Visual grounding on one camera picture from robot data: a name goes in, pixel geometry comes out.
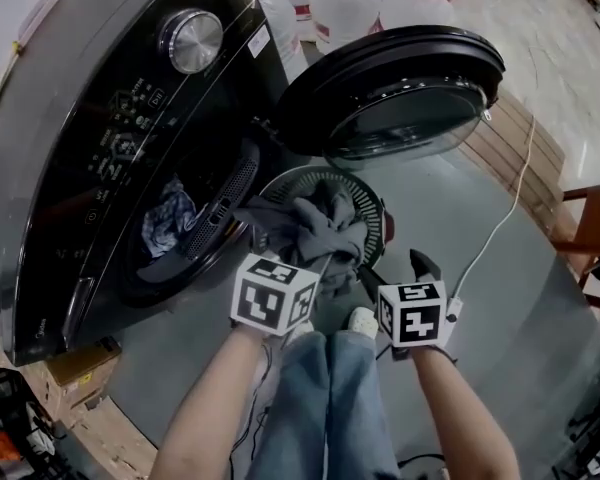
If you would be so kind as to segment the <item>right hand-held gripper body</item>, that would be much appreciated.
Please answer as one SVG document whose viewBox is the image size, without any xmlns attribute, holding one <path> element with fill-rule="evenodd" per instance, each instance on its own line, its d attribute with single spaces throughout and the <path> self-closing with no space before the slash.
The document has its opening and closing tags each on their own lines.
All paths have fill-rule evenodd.
<svg viewBox="0 0 600 480">
<path fill-rule="evenodd" d="M 439 343 L 447 307 L 443 281 L 381 285 L 377 295 L 379 325 L 394 347 Z"/>
</svg>

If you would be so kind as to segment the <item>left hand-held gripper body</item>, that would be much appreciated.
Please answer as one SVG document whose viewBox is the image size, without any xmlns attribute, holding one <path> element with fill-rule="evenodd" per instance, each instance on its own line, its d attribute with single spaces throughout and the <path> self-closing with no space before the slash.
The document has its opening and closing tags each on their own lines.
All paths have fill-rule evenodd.
<svg viewBox="0 0 600 480">
<path fill-rule="evenodd" d="M 237 269 L 230 318 L 285 336 L 309 319 L 319 283 L 318 273 L 249 253 Z"/>
</svg>

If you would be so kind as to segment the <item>dark grey garment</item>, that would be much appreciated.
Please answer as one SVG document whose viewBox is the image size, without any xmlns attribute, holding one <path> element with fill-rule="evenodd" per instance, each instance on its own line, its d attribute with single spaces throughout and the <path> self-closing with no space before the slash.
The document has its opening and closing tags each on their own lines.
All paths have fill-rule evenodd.
<svg viewBox="0 0 600 480">
<path fill-rule="evenodd" d="M 234 217 L 264 234 L 267 249 L 284 263 L 312 270 L 328 259 L 321 268 L 323 296 L 351 291 L 364 259 L 367 225 L 356 215 L 344 185 L 321 180 L 311 194 L 284 204 L 254 196 Z"/>
</svg>

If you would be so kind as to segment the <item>pale green laundry basket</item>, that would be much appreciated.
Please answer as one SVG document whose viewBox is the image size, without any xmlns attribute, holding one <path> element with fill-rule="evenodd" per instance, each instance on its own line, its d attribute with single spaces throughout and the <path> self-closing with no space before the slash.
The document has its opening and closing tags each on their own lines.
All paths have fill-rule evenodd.
<svg viewBox="0 0 600 480">
<path fill-rule="evenodd" d="M 384 200 L 359 177 L 333 167 L 306 165 L 274 178 L 262 189 L 260 196 L 267 201 L 284 204 L 295 197 L 309 195 L 320 181 L 335 182 L 348 190 L 356 216 L 367 225 L 364 263 L 375 267 L 395 236 L 395 222 Z"/>
</svg>

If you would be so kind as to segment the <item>blue checked clothes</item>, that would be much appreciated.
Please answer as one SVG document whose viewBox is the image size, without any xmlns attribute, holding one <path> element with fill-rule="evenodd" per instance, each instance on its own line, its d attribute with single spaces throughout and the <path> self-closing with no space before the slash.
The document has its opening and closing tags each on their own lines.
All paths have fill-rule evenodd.
<svg viewBox="0 0 600 480">
<path fill-rule="evenodd" d="M 156 206 L 143 218 L 141 238 L 155 260 L 171 251 L 196 223 L 198 211 L 177 175 L 165 184 Z"/>
</svg>

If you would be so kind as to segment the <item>black washing machine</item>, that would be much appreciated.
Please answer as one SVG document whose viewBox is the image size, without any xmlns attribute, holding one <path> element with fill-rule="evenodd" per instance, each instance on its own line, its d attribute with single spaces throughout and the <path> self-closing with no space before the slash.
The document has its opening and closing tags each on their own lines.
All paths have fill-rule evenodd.
<svg viewBox="0 0 600 480">
<path fill-rule="evenodd" d="M 60 0 L 0 96 L 0 346 L 22 366 L 222 280 L 233 211 L 291 164 L 287 78 L 258 0 Z M 141 229 L 177 175 L 194 227 Z"/>
</svg>

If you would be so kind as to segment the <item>person's left forearm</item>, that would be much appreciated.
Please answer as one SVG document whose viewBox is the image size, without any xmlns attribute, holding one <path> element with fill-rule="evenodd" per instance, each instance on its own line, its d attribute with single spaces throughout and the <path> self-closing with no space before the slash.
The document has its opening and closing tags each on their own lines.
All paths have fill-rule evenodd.
<svg viewBox="0 0 600 480">
<path fill-rule="evenodd" d="M 149 480 L 223 480 L 265 337 L 231 330 L 174 414 Z"/>
</svg>

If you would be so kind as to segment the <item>person's right forearm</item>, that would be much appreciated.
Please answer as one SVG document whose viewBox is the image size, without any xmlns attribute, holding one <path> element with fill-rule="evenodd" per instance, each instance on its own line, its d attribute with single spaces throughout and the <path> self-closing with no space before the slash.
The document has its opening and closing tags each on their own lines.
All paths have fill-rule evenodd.
<svg viewBox="0 0 600 480">
<path fill-rule="evenodd" d="M 411 356 L 450 480 L 521 480 L 509 438 L 449 357 L 431 347 Z"/>
</svg>

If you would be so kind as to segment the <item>round black washing machine door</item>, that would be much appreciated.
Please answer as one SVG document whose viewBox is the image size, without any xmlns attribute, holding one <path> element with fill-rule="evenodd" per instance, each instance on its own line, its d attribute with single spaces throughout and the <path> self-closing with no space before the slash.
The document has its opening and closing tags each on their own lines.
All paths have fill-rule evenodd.
<svg viewBox="0 0 600 480">
<path fill-rule="evenodd" d="M 474 32 L 389 29 L 322 56 L 285 89 L 271 123 L 290 151 L 342 168 L 437 155 L 474 132 L 505 71 Z"/>
</svg>

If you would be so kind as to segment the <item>person's right white shoe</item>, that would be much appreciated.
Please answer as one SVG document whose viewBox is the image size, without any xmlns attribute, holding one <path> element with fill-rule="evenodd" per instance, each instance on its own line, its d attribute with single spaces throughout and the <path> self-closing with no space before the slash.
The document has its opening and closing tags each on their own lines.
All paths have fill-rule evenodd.
<svg viewBox="0 0 600 480">
<path fill-rule="evenodd" d="M 355 308 L 348 321 L 347 329 L 375 340 L 379 324 L 375 313 L 366 307 Z"/>
</svg>

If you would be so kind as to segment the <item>person's legs in blue jeans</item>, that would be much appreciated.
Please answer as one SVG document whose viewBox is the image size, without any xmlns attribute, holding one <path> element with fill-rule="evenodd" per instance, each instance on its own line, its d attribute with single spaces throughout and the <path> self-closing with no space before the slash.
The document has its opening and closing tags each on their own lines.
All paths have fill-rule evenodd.
<svg viewBox="0 0 600 480">
<path fill-rule="evenodd" d="M 246 480 L 400 480 L 374 339 L 312 331 L 285 346 Z"/>
</svg>

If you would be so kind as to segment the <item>wooden plank platform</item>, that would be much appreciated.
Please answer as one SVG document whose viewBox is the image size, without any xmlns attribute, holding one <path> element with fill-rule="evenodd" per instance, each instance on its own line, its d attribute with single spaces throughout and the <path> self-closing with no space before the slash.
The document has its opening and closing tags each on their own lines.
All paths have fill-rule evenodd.
<svg viewBox="0 0 600 480">
<path fill-rule="evenodd" d="M 549 235 L 562 202 L 559 180 L 565 161 L 561 147 L 510 92 L 499 98 L 460 145 L 477 166 L 495 178 Z"/>
</svg>

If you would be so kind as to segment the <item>wooden desk with white top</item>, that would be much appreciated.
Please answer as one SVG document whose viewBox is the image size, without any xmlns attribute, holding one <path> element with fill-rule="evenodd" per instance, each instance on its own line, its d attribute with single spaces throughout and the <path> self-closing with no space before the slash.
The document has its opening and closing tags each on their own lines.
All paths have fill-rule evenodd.
<svg viewBox="0 0 600 480">
<path fill-rule="evenodd" d="M 584 199 L 584 208 L 572 239 L 552 239 L 554 249 L 564 255 L 585 256 L 587 262 L 580 273 L 578 285 L 584 288 L 595 259 L 600 258 L 600 184 L 565 191 L 563 201 Z"/>
</svg>

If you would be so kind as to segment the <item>yellow cardboard box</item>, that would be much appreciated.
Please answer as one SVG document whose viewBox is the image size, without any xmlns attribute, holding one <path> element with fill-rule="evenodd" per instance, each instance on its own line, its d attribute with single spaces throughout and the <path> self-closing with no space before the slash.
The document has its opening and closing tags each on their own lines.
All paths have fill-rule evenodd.
<svg viewBox="0 0 600 480">
<path fill-rule="evenodd" d="M 44 362 L 47 368 L 44 401 L 48 410 L 73 409 L 99 394 L 107 384 L 122 349 L 106 337 L 95 344 L 65 352 Z"/>
</svg>

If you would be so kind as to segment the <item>group of clear water jugs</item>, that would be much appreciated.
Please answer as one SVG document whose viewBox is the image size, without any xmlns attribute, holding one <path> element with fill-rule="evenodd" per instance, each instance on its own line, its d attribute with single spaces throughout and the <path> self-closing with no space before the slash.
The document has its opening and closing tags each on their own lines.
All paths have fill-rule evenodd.
<svg viewBox="0 0 600 480">
<path fill-rule="evenodd" d="M 383 30 L 454 21 L 453 0 L 258 1 L 291 80 L 308 67 L 304 43 L 326 55 Z"/>
</svg>

